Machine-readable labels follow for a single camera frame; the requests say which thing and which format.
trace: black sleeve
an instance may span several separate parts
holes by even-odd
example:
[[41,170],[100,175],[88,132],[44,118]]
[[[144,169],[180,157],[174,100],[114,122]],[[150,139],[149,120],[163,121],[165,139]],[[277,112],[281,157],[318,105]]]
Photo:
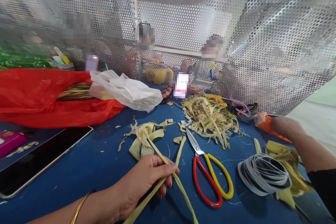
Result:
[[308,177],[330,214],[336,219],[336,169],[311,171]]

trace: cup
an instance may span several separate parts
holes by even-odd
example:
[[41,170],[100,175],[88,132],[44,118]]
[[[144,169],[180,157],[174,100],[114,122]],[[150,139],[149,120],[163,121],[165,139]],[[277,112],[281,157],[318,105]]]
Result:
[[164,84],[167,74],[169,74],[169,82],[172,82],[174,73],[167,65],[152,63],[146,66],[147,81],[154,85]]

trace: gold bangle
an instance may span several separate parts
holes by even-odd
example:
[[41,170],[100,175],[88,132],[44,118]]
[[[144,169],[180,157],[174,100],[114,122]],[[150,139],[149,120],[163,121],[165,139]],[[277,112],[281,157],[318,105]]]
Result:
[[72,221],[71,221],[71,224],[75,224],[76,222],[76,219],[77,219],[77,216],[79,214],[79,211],[81,210],[82,208],[82,205],[84,204],[84,201],[86,200],[86,198],[90,195],[90,193],[93,193],[94,191],[90,191],[88,192],[85,197],[82,199],[81,203],[79,204],[78,208],[77,208],[77,211],[75,213],[75,216],[73,217]]

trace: pink phone case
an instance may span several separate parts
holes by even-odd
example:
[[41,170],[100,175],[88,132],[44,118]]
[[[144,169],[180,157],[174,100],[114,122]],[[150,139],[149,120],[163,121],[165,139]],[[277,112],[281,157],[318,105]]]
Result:
[[28,138],[20,132],[0,132],[0,158],[6,156],[8,153],[23,145],[27,141]]

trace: person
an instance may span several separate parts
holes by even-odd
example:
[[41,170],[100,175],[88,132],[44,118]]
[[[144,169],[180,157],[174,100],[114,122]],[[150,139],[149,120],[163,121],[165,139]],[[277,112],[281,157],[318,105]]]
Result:
[[[285,117],[272,119],[272,129],[289,139],[298,151],[312,185],[320,195],[331,215],[336,217],[333,205],[336,181],[336,156],[329,152],[319,141],[306,134],[298,121]],[[135,209],[140,198],[163,177],[168,177],[156,193],[159,198],[172,187],[174,163],[164,164],[157,155],[143,157],[116,184],[90,194],[82,205],[76,223],[115,223],[126,219]],[[29,224],[71,223],[82,199],[29,222]]]
[[289,139],[299,156],[316,192],[336,219],[336,156],[319,141],[307,135],[302,125],[291,118],[272,118],[272,129]]
[[[125,220],[135,209],[140,198],[156,183],[157,180],[167,177],[156,195],[165,196],[167,187],[173,185],[172,173],[180,174],[173,161],[166,158],[165,164],[158,155],[144,156],[140,161],[113,186],[90,194],[84,201],[76,224],[85,223],[115,223]],[[71,223],[74,214],[83,198],[45,215],[29,224],[59,224]]]

